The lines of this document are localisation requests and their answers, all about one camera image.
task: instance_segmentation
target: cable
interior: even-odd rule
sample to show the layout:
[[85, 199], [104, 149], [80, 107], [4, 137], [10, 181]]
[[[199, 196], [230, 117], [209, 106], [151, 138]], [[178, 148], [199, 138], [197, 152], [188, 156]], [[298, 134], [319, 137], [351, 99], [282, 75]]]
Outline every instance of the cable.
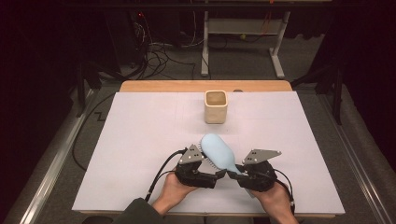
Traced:
[[191, 43], [188, 46], [186, 46], [186, 47], [189, 47], [189, 46], [193, 45], [193, 43], [195, 41], [195, 36], [196, 36], [196, 33], [197, 33], [197, 22], [196, 22], [196, 18], [195, 18], [195, 11], [192, 12], [192, 16], [194, 18], [194, 36], [192, 37]]
[[[275, 171], [277, 171], [278, 173], [282, 174], [283, 176], [285, 176], [285, 178], [288, 180], [289, 182], [289, 186], [290, 186], [290, 192], [287, 190], [287, 193], [289, 194], [290, 197], [290, 208], [291, 208], [291, 212], [294, 214], [294, 210], [295, 210], [295, 202], [294, 202], [294, 197], [293, 197], [293, 187], [291, 186], [291, 182], [288, 179], [288, 177], [283, 174], [282, 172], [278, 171], [277, 169], [274, 169]], [[278, 184], [280, 184], [281, 186], [283, 186], [283, 188], [288, 189], [288, 186], [286, 186], [284, 183], [282, 183], [280, 180], [276, 180], [276, 182]]]
[[262, 23], [262, 35], [266, 35], [270, 29], [272, 12], [269, 11], [265, 14], [264, 21]]
[[255, 43], [256, 41], [258, 41], [258, 40], [260, 40], [261, 38], [263, 38], [264, 37], [264, 35], [259, 35], [259, 36], [257, 36], [255, 39], [253, 39], [253, 40], [246, 40], [246, 39], [240, 39], [241, 41], [244, 41], [244, 42], [248, 42], [248, 43]]
[[116, 93], [111, 93], [110, 95], [108, 95], [105, 99], [103, 99], [101, 102], [99, 102], [94, 108], [93, 110], [91, 110], [91, 112], [87, 115], [87, 117], [85, 117], [84, 121], [82, 122], [81, 126], [79, 127], [78, 133], [76, 135], [76, 138], [73, 141], [73, 145], [72, 145], [72, 156], [73, 156], [73, 160], [76, 163], [76, 165], [81, 168], [83, 171], [87, 171], [87, 168], [85, 168], [83, 165], [81, 165], [81, 163], [78, 162], [77, 158], [76, 158], [76, 142], [78, 140], [78, 137], [81, 133], [81, 130], [83, 129], [85, 123], [87, 122], [88, 118], [90, 117], [90, 115], [93, 113], [93, 111], [99, 106], [101, 105], [105, 100], [107, 100], [108, 98], [110, 98], [111, 96], [115, 95]]
[[273, 181], [275, 181], [276, 183], [280, 184], [280, 185], [286, 190], [286, 192], [287, 192], [288, 195], [289, 195], [290, 209], [291, 209], [291, 212], [294, 214], [295, 203], [294, 203], [294, 197], [293, 197], [293, 187], [291, 186], [291, 182], [290, 182], [290, 180], [288, 179], [288, 177], [287, 177], [285, 174], [283, 174], [282, 172], [278, 171], [277, 169], [274, 169], [274, 171], [276, 171], [276, 172], [282, 174], [283, 176], [285, 176], [285, 178], [286, 178], [286, 179], [288, 180], [288, 182], [289, 182], [290, 190], [289, 190], [289, 188], [288, 188], [287, 185], [285, 185], [282, 181], [278, 180], [277, 178], [273, 178], [272, 176], [269, 176], [268, 174], [265, 174], [265, 173], [260, 172], [260, 171], [254, 171], [253, 173], [254, 173], [254, 174], [257, 174], [257, 175], [263, 175], [263, 176], [269, 178], [270, 180], [273, 180]]
[[159, 180], [159, 179], [161, 179], [161, 177], [163, 176], [163, 175], [166, 175], [166, 174], [169, 174], [169, 173], [174, 173], [175, 171], [166, 171], [166, 172], [163, 172], [160, 176], [158, 176], [158, 178], [157, 178], [157, 181]]
[[190, 47], [195, 47], [198, 45], [201, 45], [202, 43], [204, 43], [204, 40], [202, 39], [200, 42], [193, 44], [193, 45], [188, 45], [188, 46], [181, 46], [182, 48], [190, 48]]
[[131, 77], [135, 77], [141, 73], [144, 73], [146, 68], [147, 68], [147, 60], [144, 58], [142, 63], [139, 64], [139, 66], [133, 72], [131, 72], [130, 74], [128, 74], [126, 76], [123, 76], [122, 74], [117, 73], [117, 74], [119, 74], [118, 77], [114, 77], [114, 76], [113, 77], [104, 77], [103, 75], [99, 74], [99, 78], [101, 78], [102, 80], [106, 80], [106, 81], [114, 81], [114, 80], [123, 81], [124, 79], [130, 80]]
[[172, 59], [172, 58], [166, 53], [166, 47], [165, 47], [165, 45], [166, 45], [165, 43], [161, 43], [161, 44], [160, 44], [160, 43], [153, 43], [153, 44], [150, 44], [151, 47], [159, 47], [159, 48], [158, 48], [158, 49], [153, 49], [153, 50], [150, 52], [151, 54], [155, 55], [155, 57], [152, 57], [152, 58], [148, 59], [148, 61], [151, 62], [152, 60], [157, 59], [159, 63], [156, 64], [156, 65], [149, 65], [148, 67], [149, 67], [150, 69], [154, 70], [154, 71], [151, 72], [150, 75], [142, 76], [141, 78], [142, 78], [142, 79], [147, 79], [147, 78], [150, 78], [150, 77], [157, 76], [157, 75], [159, 75], [159, 74], [161, 74], [161, 75], [163, 75], [163, 76], [165, 76], [165, 77], [169, 77], [168, 75], [163, 74], [163, 70], [165, 69], [167, 63], [168, 63], [169, 61], [171, 61], [171, 62], [173, 62], [173, 63], [180, 63], [180, 64], [192, 65], [192, 69], [191, 69], [191, 79], [194, 80], [194, 78], [193, 78], [193, 73], [194, 73], [195, 65], [196, 65], [196, 64], [195, 64], [195, 63], [183, 63], [183, 62], [177, 61], [177, 60], [175, 60], [175, 59]]
[[166, 164], [172, 160], [172, 158], [174, 158], [177, 154], [184, 154], [187, 151], [187, 148], [183, 149], [183, 150], [179, 150], [174, 152], [172, 155], [170, 155], [168, 157], [168, 159], [166, 159], [166, 161], [163, 163], [163, 166], [161, 166], [160, 170], [158, 171], [158, 173], [155, 175], [154, 180], [152, 181], [151, 186], [148, 189], [148, 193], [146, 195], [145, 201], [148, 202], [149, 201], [149, 197], [151, 196], [152, 191], [154, 191], [155, 185], [157, 184], [159, 178], [161, 177], [161, 172], [163, 171], [163, 168], [166, 166]]
[[142, 13], [143, 20], [145, 20], [146, 28], [148, 28], [148, 37], [149, 37], [150, 43], [152, 44], [152, 38], [151, 38], [151, 33], [150, 33], [150, 31], [149, 31], [149, 24], [148, 24], [148, 21], [146, 20], [145, 14], [143, 14], [143, 12], [141, 12], [141, 13]]

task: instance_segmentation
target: wire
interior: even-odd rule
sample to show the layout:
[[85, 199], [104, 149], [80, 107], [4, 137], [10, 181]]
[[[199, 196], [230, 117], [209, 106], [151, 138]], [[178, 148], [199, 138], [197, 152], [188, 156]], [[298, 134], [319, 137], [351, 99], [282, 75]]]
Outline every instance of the wire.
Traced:
[[143, 14], [143, 12], [141, 12], [141, 13], [142, 13], [143, 19], [145, 20], [146, 28], [148, 28], [148, 37], [149, 37], [150, 43], [152, 44], [152, 38], [151, 38], [151, 33], [150, 33], [150, 31], [149, 31], [149, 24], [148, 24], [148, 21], [146, 20], [145, 14]]
[[194, 44], [195, 36], [196, 36], [196, 33], [197, 33], [197, 22], [196, 22], [196, 18], [195, 18], [195, 11], [192, 12], [192, 16], [194, 18], [194, 36], [192, 37], [191, 43], [188, 46], [186, 46], [186, 47], [192, 46]]
[[271, 16], [272, 16], [271, 11], [265, 14], [264, 21], [262, 22], [262, 35], [266, 35], [270, 30]]
[[93, 108], [93, 110], [91, 110], [91, 112], [87, 115], [87, 117], [85, 117], [84, 121], [82, 122], [82, 124], [81, 124], [81, 126], [80, 126], [80, 128], [79, 128], [79, 130], [78, 130], [78, 133], [77, 133], [77, 135], [76, 135], [76, 138], [75, 138], [74, 141], [73, 141], [73, 145], [72, 145], [72, 156], [73, 156], [73, 160], [74, 160], [74, 162], [76, 163], [76, 165], [77, 165], [79, 168], [81, 168], [81, 170], [83, 170], [83, 171], [85, 171], [85, 172], [87, 171], [87, 168], [85, 168], [83, 165], [81, 165], [81, 163], [79, 163], [78, 160], [77, 160], [77, 158], [76, 158], [76, 142], [77, 142], [77, 140], [78, 140], [79, 135], [81, 134], [81, 130], [83, 129], [85, 123], [87, 122], [88, 118], [89, 118], [90, 115], [93, 113], [93, 111], [94, 111], [99, 105], [101, 105], [105, 100], [109, 99], [111, 96], [113, 96], [113, 95], [115, 95], [115, 94], [116, 94], [115, 92], [114, 92], [114, 93], [111, 93], [111, 94], [108, 95], [105, 99], [103, 99], [101, 102], [99, 102], [99, 103]]
[[273, 180], [276, 183], [280, 184], [283, 188], [285, 188], [286, 192], [289, 194], [291, 212], [294, 214], [295, 203], [294, 203], [294, 197], [293, 197], [293, 187], [291, 186], [291, 182], [288, 179], [288, 177], [285, 174], [283, 174], [282, 172], [278, 171], [277, 169], [274, 169], [274, 171], [276, 171], [276, 172], [282, 174], [283, 176], [285, 176], [285, 178], [289, 182], [290, 190], [289, 190], [288, 186], [286, 186], [282, 181], [278, 180], [277, 178], [273, 178], [272, 176], [269, 176], [269, 175], [267, 175], [267, 174], [265, 174], [263, 172], [260, 172], [260, 171], [254, 171], [254, 174], [263, 175], [263, 176], [269, 178], [270, 180]]
[[159, 178], [161, 177], [161, 172], [163, 171], [163, 168], [166, 166], [166, 164], [172, 160], [172, 158], [174, 158], [177, 154], [184, 154], [187, 151], [187, 148], [183, 149], [183, 150], [179, 150], [174, 152], [172, 155], [170, 155], [168, 157], [168, 159], [166, 159], [166, 161], [163, 163], [163, 166], [161, 166], [160, 170], [158, 171], [158, 173], [155, 175], [154, 180], [152, 181], [151, 186], [148, 189], [148, 193], [146, 195], [145, 201], [148, 202], [149, 201], [149, 197], [151, 196], [152, 191], [154, 191], [155, 185], [157, 184]]
[[[137, 38], [137, 40], [135, 41], [135, 44], [138, 46], [138, 47], [136, 47], [137, 54], [140, 55], [140, 52], [147, 52], [146, 31], [145, 31], [144, 27], [141, 24], [139, 24], [138, 22], [131, 21], [131, 23], [132, 23], [132, 26], [134, 27], [134, 35]], [[104, 76], [99, 73], [99, 78], [101, 78], [102, 80], [107, 80], [107, 81], [131, 80], [132, 77], [141, 76], [141, 74], [144, 73], [147, 68], [147, 58], [145, 58], [145, 57], [142, 57], [142, 60], [140, 62], [138, 62], [139, 65], [136, 67], [136, 69], [134, 71], [132, 71], [131, 73], [129, 73], [128, 75], [123, 75], [119, 72], [112, 71], [111, 69], [103, 67], [101, 64], [98, 64], [96, 62], [88, 62], [88, 63], [90, 65], [98, 68], [99, 71], [104, 71], [106, 74], [108, 74], [110, 77]]]
[[204, 40], [202, 39], [200, 42], [198, 42], [198, 43], [196, 43], [196, 44], [193, 44], [193, 45], [188, 45], [188, 46], [181, 46], [182, 48], [190, 48], [190, 47], [195, 47], [195, 46], [198, 46], [198, 45], [201, 45], [202, 43], [204, 43]]
[[196, 64], [195, 64], [195, 63], [183, 63], [183, 62], [180, 62], [180, 61], [177, 61], [177, 60], [171, 58], [171, 57], [166, 53], [166, 47], [165, 47], [165, 45], [166, 45], [165, 43], [153, 43], [153, 44], [150, 44], [150, 46], [151, 46], [152, 48], [153, 48], [153, 47], [159, 47], [159, 48], [158, 48], [158, 49], [153, 49], [153, 50], [150, 52], [152, 55], [154, 55], [154, 57], [149, 58], [149, 59], [148, 59], [148, 62], [151, 62], [151, 61], [153, 61], [153, 60], [158, 60], [158, 64], [155, 64], [155, 65], [154, 65], [154, 64], [150, 64], [150, 65], [148, 66], [148, 68], [150, 68], [150, 69], [153, 70], [153, 71], [151, 72], [151, 74], [145, 75], [145, 76], [141, 77], [141, 79], [148, 79], [148, 78], [150, 78], [150, 77], [154, 77], [154, 76], [157, 76], [157, 75], [159, 75], [159, 74], [161, 74], [161, 75], [163, 75], [163, 76], [165, 76], [165, 77], [169, 77], [168, 75], [163, 74], [163, 70], [165, 69], [167, 63], [170, 61], [170, 62], [173, 62], [173, 63], [180, 63], [180, 64], [191, 65], [191, 66], [192, 66], [192, 69], [191, 69], [191, 79], [194, 80], [194, 78], [193, 78], [193, 73], [194, 73], [195, 65], [196, 65]]
[[255, 39], [253, 39], [253, 40], [246, 40], [246, 39], [241, 39], [241, 41], [244, 41], [244, 42], [248, 42], [248, 43], [255, 43], [255, 42], [257, 42], [258, 40], [260, 40], [261, 38], [263, 38], [264, 37], [264, 35], [259, 35], [259, 36], [257, 36]]
[[[288, 179], [288, 177], [287, 177], [285, 174], [283, 174], [282, 172], [278, 171], [277, 169], [274, 169], [274, 170], [277, 171], [278, 173], [282, 174], [283, 176], [285, 176], [285, 178], [286, 178], [286, 179], [288, 180], [288, 182], [289, 182], [290, 192], [288, 191], [288, 194], [289, 194], [289, 198], [290, 198], [290, 209], [291, 209], [291, 212], [294, 214], [295, 206], [296, 206], [296, 205], [295, 205], [295, 202], [294, 202], [293, 187], [291, 186], [291, 182], [290, 182], [290, 180]], [[277, 182], [278, 184], [282, 185], [283, 188], [285, 188], [285, 189], [288, 188], [288, 187], [287, 187], [283, 182], [281, 182], [280, 180], [276, 179], [276, 182]]]
[[163, 175], [166, 175], [166, 174], [169, 174], [169, 173], [174, 173], [175, 171], [166, 171], [166, 172], [163, 172], [160, 176], [158, 176], [158, 178], [157, 178], [157, 181], [159, 180], [159, 179], [161, 179], [161, 177], [163, 176]]

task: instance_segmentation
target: table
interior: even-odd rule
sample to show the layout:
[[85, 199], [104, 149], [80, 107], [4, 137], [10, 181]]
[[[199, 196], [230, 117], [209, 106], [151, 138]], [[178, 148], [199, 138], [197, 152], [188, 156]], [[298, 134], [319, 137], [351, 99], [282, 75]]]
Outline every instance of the table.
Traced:
[[[235, 2], [269, 2], [269, 0], [233, 0]], [[331, 2], [332, 0], [275, 0], [275, 2]], [[273, 48], [269, 48], [271, 61], [279, 79], [284, 79], [285, 74], [278, 58], [280, 45], [285, 34], [286, 27], [289, 22], [290, 12], [285, 11], [282, 20], [271, 20], [268, 24], [268, 32], [266, 35], [277, 35], [276, 44]], [[262, 20], [241, 20], [241, 19], [210, 19], [209, 13], [206, 11], [204, 15], [204, 43], [201, 60], [201, 75], [206, 77], [209, 74], [209, 34], [244, 34], [244, 35], [263, 35]]]
[[[197, 118], [203, 114], [203, 91], [214, 89], [228, 92], [229, 114], [224, 124], [209, 126]], [[251, 106], [258, 97], [264, 104]], [[255, 125], [257, 132], [249, 131]], [[113, 100], [73, 210], [123, 211], [132, 199], [145, 197], [152, 178], [171, 153], [197, 144], [205, 132], [220, 135], [239, 164], [253, 147], [284, 152], [270, 162], [293, 184], [297, 217], [345, 213], [298, 96], [283, 80], [124, 82]], [[167, 169], [172, 169], [177, 160], [171, 160]], [[199, 170], [213, 172], [206, 163]], [[160, 179], [151, 203], [162, 184]], [[228, 176], [214, 189], [196, 190], [170, 214], [265, 216], [260, 203]]]

